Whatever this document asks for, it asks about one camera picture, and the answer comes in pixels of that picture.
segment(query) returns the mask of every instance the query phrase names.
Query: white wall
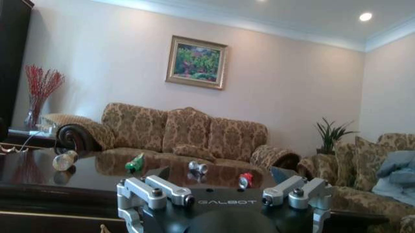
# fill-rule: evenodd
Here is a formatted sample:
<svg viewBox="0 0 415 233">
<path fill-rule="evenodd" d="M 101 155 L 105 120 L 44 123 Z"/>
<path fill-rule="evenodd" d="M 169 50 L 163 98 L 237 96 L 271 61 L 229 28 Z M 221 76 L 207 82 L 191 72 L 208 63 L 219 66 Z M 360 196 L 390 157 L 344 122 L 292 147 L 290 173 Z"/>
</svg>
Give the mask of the white wall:
<svg viewBox="0 0 415 233">
<path fill-rule="evenodd" d="M 366 55 L 360 132 L 415 133 L 415 33 Z"/>
<path fill-rule="evenodd" d="M 257 121 L 269 144 L 312 155 L 320 145 L 312 124 L 360 113 L 364 54 L 88 0 L 35 0 L 24 64 L 52 67 L 67 83 L 44 113 L 100 120 L 107 103 L 175 109 Z M 223 91 L 165 83 L 171 36 L 229 46 Z M 27 114 L 21 77 L 13 125 Z"/>
</svg>

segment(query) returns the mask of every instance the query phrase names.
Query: painting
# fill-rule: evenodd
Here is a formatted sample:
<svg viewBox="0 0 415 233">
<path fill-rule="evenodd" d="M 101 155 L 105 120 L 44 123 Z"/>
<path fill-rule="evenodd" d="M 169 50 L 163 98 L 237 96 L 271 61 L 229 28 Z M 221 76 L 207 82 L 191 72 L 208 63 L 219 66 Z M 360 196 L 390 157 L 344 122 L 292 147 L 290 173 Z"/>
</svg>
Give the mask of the painting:
<svg viewBox="0 0 415 233">
<path fill-rule="evenodd" d="M 165 81 L 223 89 L 228 46 L 173 36 Z"/>
</svg>

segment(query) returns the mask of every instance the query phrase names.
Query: silver metal bracket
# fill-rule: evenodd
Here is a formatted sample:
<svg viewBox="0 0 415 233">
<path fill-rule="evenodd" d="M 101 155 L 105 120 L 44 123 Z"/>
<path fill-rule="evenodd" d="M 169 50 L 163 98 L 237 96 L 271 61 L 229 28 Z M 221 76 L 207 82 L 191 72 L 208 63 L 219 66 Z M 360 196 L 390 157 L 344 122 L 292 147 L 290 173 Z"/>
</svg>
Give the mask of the silver metal bracket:
<svg viewBox="0 0 415 233">
<path fill-rule="evenodd" d="M 314 178 L 303 188 L 295 188 L 288 194 L 290 206 L 295 209 L 307 209 L 308 203 L 322 210 L 330 209 L 332 187 L 326 180 Z"/>
<path fill-rule="evenodd" d="M 314 178 L 303 188 L 294 189 L 288 194 L 290 206 L 295 209 L 314 207 L 312 232 L 320 233 L 324 220 L 330 218 L 332 186 L 320 178 Z"/>
<path fill-rule="evenodd" d="M 121 180 L 116 185 L 117 216 L 125 220 L 129 233 L 143 233 L 139 213 L 135 207 L 148 204 L 151 209 L 163 209 L 167 196 L 157 188 L 152 188 L 137 178 Z"/>
<path fill-rule="evenodd" d="M 284 202 L 284 198 L 288 196 L 288 193 L 296 189 L 303 187 L 307 179 L 302 176 L 292 176 L 283 183 L 272 188 L 265 188 L 261 195 L 261 201 L 268 206 L 282 205 Z"/>
<path fill-rule="evenodd" d="M 195 203 L 195 197 L 188 188 L 183 188 L 161 179 L 159 176 L 148 176 L 145 183 L 153 188 L 159 188 L 175 205 L 191 206 Z"/>
</svg>

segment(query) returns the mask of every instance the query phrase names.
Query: glass vase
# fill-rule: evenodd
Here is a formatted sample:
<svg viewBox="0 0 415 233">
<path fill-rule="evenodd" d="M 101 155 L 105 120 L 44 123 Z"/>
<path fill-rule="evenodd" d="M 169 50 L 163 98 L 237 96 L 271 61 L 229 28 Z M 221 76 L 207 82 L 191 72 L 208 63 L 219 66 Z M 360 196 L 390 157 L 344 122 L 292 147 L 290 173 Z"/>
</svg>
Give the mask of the glass vase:
<svg viewBox="0 0 415 233">
<path fill-rule="evenodd" d="M 39 116 L 41 108 L 44 106 L 44 101 L 29 100 L 29 109 L 27 113 L 27 118 L 24 120 L 24 127 L 27 130 L 35 130 L 36 124 L 39 122 Z"/>
</svg>

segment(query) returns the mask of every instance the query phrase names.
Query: gray blanket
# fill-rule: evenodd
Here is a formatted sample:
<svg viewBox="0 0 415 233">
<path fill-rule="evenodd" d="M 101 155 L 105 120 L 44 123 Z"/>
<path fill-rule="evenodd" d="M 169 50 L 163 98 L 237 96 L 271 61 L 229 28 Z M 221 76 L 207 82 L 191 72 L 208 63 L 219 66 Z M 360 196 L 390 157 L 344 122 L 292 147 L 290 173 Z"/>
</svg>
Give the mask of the gray blanket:
<svg viewBox="0 0 415 233">
<path fill-rule="evenodd" d="M 415 151 L 388 153 L 372 192 L 415 206 Z"/>
</svg>

